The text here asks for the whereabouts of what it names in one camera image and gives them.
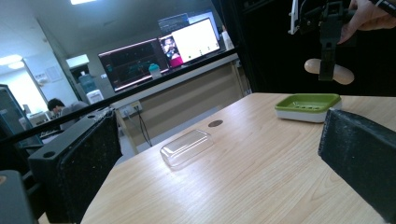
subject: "human hand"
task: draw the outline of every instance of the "human hand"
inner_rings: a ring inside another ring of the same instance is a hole
[[[369,0],[352,0],[349,9],[356,9],[352,19],[343,26],[338,44],[346,42],[357,30],[370,31],[391,29],[396,26],[396,18]]]

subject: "clear plastic container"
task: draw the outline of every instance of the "clear plastic container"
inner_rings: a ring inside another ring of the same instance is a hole
[[[163,160],[171,167],[191,159],[213,145],[212,136],[201,130],[193,130],[161,148]]]

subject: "ceiling light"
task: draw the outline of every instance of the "ceiling light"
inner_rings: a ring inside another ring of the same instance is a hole
[[[7,57],[0,58],[0,65],[11,64],[15,62],[20,62],[22,60],[22,56],[18,54],[8,55]]]
[[[86,2],[93,2],[93,1],[96,1],[96,0],[70,0],[72,5],[82,4],[82,3],[86,3]]]
[[[24,63],[19,61],[19,62],[9,64],[8,67],[12,68],[12,69],[19,69],[19,68],[24,67]]]

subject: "wooden surface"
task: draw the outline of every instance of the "wooden surface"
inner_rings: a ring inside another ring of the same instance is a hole
[[[276,117],[275,104],[287,96],[250,94],[118,165],[83,223],[383,223],[318,155],[322,123]],[[345,111],[396,130],[396,98],[342,101]],[[194,129],[215,144],[166,166],[161,147]]]

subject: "water bottle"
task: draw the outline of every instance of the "water bottle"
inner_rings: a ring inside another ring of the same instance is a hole
[[[84,92],[87,94],[88,92],[96,90],[95,82],[90,74],[85,74],[85,72],[81,72],[81,76],[78,78],[79,83],[81,83],[81,87]]]
[[[151,73],[151,76],[153,79],[161,77],[161,71],[160,71],[160,66],[158,66],[155,63],[152,63],[149,68],[149,72]]]

